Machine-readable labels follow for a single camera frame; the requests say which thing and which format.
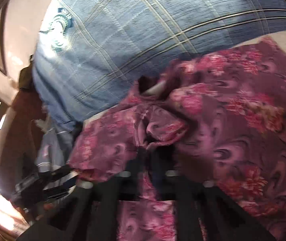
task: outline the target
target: floral pattern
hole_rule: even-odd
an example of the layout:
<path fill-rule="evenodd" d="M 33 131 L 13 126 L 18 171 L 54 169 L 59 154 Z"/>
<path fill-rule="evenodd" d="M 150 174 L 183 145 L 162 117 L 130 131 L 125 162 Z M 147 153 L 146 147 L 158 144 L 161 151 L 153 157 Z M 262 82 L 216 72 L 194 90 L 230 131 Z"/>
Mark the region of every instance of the floral pattern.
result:
<path fill-rule="evenodd" d="M 263 133 L 267 130 L 276 132 L 282 129 L 283 108 L 271 105 L 272 99 L 267 95 L 257 97 L 239 97 L 230 100 L 229 111 L 244 115 L 248 126 Z"/>
<path fill-rule="evenodd" d="M 227 65 L 227 58 L 221 54 L 211 53 L 201 58 L 196 64 L 197 70 L 208 70 L 215 76 L 224 73 L 224 67 Z"/>
<path fill-rule="evenodd" d="M 142 81 L 157 82 L 140 79 L 119 105 L 86 126 L 69 164 L 83 178 L 104 181 L 125 168 L 138 146 L 174 145 L 183 174 L 197 182 L 212 179 L 285 240 L 286 55 L 277 44 L 264 37 L 255 45 L 171 61 L 158 81 L 165 84 L 160 96 L 141 95 Z M 148 173 L 141 186 L 139 201 L 120 201 L 118 240 L 174 241 L 174 202 L 156 199 Z"/>

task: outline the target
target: pink floral blanket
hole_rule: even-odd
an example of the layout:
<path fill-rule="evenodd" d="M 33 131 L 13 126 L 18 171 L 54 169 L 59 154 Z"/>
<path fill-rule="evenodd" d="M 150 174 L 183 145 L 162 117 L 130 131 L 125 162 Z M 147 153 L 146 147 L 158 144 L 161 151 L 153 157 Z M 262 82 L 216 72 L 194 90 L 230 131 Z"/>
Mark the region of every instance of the pink floral blanket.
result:
<path fill-rule="evenodd" d="M 142 95 L 157 82 L 165 84 L 158 96 Z M 286 239 L 286 54 L 273 40 L 172 61 L 158 81 L 142 77 L 84 128 L 69 163 L 83 178 L 104 181 L 138 146 L 171 144 L 182 173 L 213 180 Z M 175 240 L 174 203 L 156 195 L 144 174 L 140 201 L 120 202 L 118 240 Z"/>

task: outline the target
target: blue fabric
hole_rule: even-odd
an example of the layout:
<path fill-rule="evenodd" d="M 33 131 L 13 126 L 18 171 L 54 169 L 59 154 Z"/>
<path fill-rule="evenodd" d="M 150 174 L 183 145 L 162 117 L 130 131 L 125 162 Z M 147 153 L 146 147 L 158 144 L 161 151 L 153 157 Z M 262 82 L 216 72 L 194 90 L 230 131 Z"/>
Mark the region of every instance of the blue fabric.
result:
<path fill-rule="evenodd" d="M 285 0 L 53 0 L 72 15 L 68 46 L 40 33 L 33 79 L 52 118 L 71 130 L 117 104 L 141 75 L 179 54 L 202 55 L 286 30 Z"/>
<path fill-rule="evenodd" d="M 74 145 L 72 133 L 65 131 L 51 119 L 44 134 L 35 164 L 39 172 L 56 170 L 66 164 Z"/>

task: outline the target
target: pink fabric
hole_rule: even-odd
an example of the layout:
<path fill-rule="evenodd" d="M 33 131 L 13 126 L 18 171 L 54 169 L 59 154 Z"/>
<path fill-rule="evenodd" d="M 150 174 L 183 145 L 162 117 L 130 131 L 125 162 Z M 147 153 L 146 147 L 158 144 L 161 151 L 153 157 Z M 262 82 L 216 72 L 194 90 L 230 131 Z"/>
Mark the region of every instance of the pink fabric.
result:
<path fill-rule="evenodd" d="M 270 38 L 172 61 L 159 96 L 128 96 L 78 137 L 70 165 L 89 180 L 122 171 L 138 146 L 175 146 L 177 167 L 212 179 L 277 240 L 286 239 L 286 55 Z M 123 201 L 118 239 L 175 240 L 172 201 L 156 201 L 146 174 L 139 202 Z M 202 226 L 206 239 L 206 229 Z"/>

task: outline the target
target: bedding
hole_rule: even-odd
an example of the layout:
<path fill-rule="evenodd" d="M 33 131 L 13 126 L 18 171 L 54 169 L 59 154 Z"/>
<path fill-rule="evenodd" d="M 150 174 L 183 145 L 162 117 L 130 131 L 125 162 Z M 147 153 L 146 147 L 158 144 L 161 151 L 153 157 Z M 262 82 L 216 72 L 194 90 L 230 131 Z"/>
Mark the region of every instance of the bedding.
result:
<path fill-rule="evenodd" d="M 158 92 L 147 95 L 156 82 Z M 105 181 L 138 147 L 168 145 L 181 173 L 213 181 L 286 240 L 286 53 L 274 40 L 174 60 L 158 81 L 140 78 L 84 127 L 69 164 L 84 179 Z M 173 207 L 157 201 L 145 173 L 140 200 L 120 203 L 118 240 L 174 241 Z"/>
<path fill-rule="evenodd" d="M 71 131 L 178 55 L 189 59 L 283 30 L 285 0 L 52 0 L 33 80 L 54 122 Z"/>

